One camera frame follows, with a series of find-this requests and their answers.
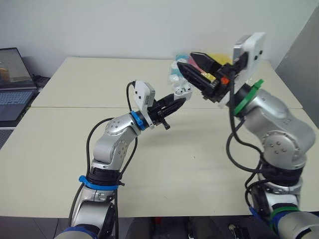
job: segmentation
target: laptop keyboard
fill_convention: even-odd
[[[13,129],[4,129],[0,130],[0,149],[9,138],[10,134],[13,132]]]
[[[17,105],[25,104],[27,99],[32,94],[32,91],[21,92],[1,92],[0,93],[0,105]]]

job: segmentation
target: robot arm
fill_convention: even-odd
[[[249,37],[236,44],[234,65],[222,66],[204,53],[191,53],[201,69],[216,77],[213,82],[189,64],[178,62],[177,65],[205,99],[229,106],[231,117],[243,119],[247,129],[262,143],[261,167],[251,169],[258,173],[258,181],[251,184],[246,193],[252,195],[250,210],[253,214],[257,212],[283,239],[319,238],[319,218],[298,209],[301,173],[306,152],[315,142],[315,134],[306,123],[295,118],[283,102],[259,89],[262,80],[253,87],[242,81],[242,71],[249,79],[257,68],[253,64],[263,51],[259,44],[263,37],[263,34],[254,34],[255,45]],[[245,47],[247,41],[254,47]]]
[[[103,136],[94,146],[94,159],[89,174],[81,176],[84,185],[79,192],[72,214],[71,227],[58,239],[109,238],[115,222],[115,205],[112,203],[120,182],[124,158],[130,143],[146,128],[163,124],[169,129],[165,117],[177,111],[186,98],[174,99],[174,94],[159,101],[148,83],[133,82],[134,99],[139,111],[110,120]]]

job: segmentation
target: blue cable tie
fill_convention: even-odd
[[[138,126],[140,127],[141,130],[145,129],[144,123],[143,121],[139,118],[138,114],[135,111],[131,111],[131,115],[133,116],[133,118],[135,119],[136,123],[138,124]]]
[[[119,186],[118,185],[114,185],[114,186],[100,186],[100,185],[95,185],[90,183],[86,177],[84,175],[81,175],[79,177],[79,181],[81,183],[84,183],[85,186],[87,186],[88,188],[92,188],[94,190],[101,190],[101,191],[114,191],[116,190]]]

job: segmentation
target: green ring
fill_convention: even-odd
[[[270,222],[273,220],[274,216],[278,213],[281,213],[281,212],[298,212],[299,211],[299,208],[297,207],[281,207],[281,208],[277,208],[275,209],[272,213],[271,213],[271,216],[270,216]],[[270,228],[276,232],[275,230],[275,225],[273,222],[270,223]]]
[[[250,102],[250,100],[255,96],[256,92],[261,87],[261,84],[264,83],[263,79],[260,79],[258,82],[256,82],[250,92],[246,95],[246,97],[236,106],[234,114],[237,115],[239,112],[242,111],[242,109]]]

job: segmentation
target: floor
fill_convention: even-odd
[[[261,221],[248,216],[210,217],[225,239],[231,238],[230,223],[246,227],[252,239],[276,239],[273,232]],[[162,218],[157,222],[153,239],[185,239],[187,218]],[[120,218],[120,239],[125,239],[133,218]],[[0,239],[52,239],[67,227],[67,219],[0,217]]]

